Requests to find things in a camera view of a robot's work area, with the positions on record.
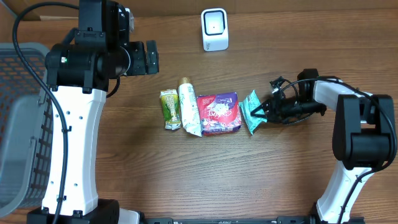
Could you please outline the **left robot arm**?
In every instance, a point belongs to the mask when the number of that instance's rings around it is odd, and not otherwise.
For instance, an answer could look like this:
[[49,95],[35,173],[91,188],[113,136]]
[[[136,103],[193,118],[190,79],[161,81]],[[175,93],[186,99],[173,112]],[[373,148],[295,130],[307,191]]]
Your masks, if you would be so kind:
[[140,212],[100,199],[95,181],[98,127],[111,80],[159,72],[156,42],[131,42],[134,21],[116,1],[80,1],[78,28],[45,58],[42,83],[53,106],[50,174],[28,223],[144,223]]

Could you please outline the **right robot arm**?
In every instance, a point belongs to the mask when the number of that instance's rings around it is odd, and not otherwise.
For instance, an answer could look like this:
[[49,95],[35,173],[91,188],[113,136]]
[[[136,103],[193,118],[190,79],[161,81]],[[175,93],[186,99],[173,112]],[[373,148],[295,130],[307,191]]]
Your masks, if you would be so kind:
[[250,132],[261,123],[294,124],[315,113],[335,112],[332,150],[337,162],[323,195],[307,216],[277,217],[276,223],[364,223],[351,209],[366,181],[390,166],[397,155],[394,104],[389,95],[360,91],[315,68],[297,81],[270,82],[272,98],[261,103],[251,93],[239,105]]

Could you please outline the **red purple snack pack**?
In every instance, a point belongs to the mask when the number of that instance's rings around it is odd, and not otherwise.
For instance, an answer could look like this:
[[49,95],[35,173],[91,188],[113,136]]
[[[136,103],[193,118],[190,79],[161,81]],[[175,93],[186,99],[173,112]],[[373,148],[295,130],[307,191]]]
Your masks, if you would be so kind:
[[200,95],[197,105],[202,135],[233,133],[242,125],[236,92],[217,95]]

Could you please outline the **white tube gold cap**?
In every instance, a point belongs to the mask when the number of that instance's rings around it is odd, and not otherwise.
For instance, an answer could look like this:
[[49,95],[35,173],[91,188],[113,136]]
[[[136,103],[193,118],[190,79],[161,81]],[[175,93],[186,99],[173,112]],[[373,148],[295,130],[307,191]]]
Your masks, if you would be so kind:
[[178,82],[178,97],[183,128],[186,132],[202,137],[200,114],[197,105],[195,90],[188,77],[183,77]]

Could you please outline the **green drink carton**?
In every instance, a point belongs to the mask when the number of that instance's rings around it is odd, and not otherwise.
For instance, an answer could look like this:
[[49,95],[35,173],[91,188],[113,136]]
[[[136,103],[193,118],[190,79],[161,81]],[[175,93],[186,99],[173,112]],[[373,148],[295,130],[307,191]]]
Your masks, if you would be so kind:
[[160,103],[165,121],[165,129],[177,130],[181,127],[179,114],[179,99],[176,89],[162,90],[160,92]]

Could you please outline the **teal snack packet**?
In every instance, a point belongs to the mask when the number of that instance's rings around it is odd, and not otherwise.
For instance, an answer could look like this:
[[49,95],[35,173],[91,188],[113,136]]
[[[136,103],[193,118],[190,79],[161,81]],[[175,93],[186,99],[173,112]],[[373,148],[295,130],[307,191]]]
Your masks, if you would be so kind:
[[261,103],[255,90],[253,90],[242,102],[239,102],[239,107],[244,116],[246,126],[252,135],[261,123],[267,123],[266,118],[259,118],[251,114],[251,112],[259,106],[261,106]]

